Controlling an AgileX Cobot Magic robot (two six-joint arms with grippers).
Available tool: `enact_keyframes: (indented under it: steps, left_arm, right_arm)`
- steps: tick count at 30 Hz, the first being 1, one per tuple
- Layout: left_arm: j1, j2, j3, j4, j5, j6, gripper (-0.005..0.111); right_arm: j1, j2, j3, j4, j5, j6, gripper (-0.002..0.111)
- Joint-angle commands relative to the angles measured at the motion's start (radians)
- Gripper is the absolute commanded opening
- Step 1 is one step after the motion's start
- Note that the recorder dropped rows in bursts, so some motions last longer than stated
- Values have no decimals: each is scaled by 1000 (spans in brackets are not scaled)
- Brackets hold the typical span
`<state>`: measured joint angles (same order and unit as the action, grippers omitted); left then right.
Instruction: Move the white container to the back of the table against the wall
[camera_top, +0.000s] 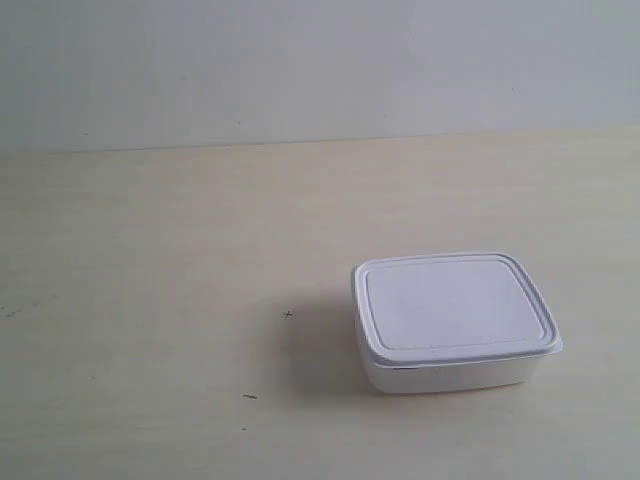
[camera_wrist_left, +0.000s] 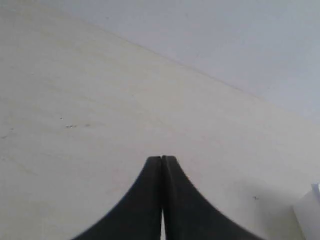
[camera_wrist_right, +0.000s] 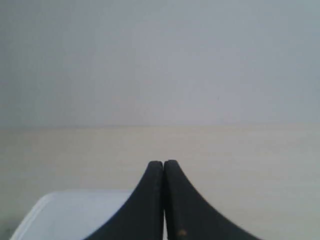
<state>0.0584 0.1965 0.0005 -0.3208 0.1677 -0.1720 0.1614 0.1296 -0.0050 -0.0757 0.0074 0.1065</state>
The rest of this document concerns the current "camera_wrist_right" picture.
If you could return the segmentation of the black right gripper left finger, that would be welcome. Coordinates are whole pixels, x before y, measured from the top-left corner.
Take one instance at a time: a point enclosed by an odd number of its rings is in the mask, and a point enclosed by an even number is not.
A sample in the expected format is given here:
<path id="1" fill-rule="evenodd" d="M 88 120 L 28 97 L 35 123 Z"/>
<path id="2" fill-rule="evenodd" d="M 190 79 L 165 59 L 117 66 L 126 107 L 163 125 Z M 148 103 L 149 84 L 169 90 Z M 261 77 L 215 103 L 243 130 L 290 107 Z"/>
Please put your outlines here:
<path id="1" fill-rule="evenodd" d="M 125 203 L 86 239 L 161 240 L 164 230 L 163 176 L 163 163 L 149 162 Z"/>

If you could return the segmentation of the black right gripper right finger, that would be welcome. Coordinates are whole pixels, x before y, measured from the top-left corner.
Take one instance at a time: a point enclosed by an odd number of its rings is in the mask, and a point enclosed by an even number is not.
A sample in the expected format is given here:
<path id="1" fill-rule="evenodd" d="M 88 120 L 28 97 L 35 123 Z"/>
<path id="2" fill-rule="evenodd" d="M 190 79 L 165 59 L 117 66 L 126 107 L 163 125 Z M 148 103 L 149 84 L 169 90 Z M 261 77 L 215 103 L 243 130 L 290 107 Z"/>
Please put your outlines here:
<path id="1" fill-rule="evenodd" d="M 212 207 L 191 184 L 176 160 L 163 172 L 163 201 L 169 240 L 257 240 Z"/>

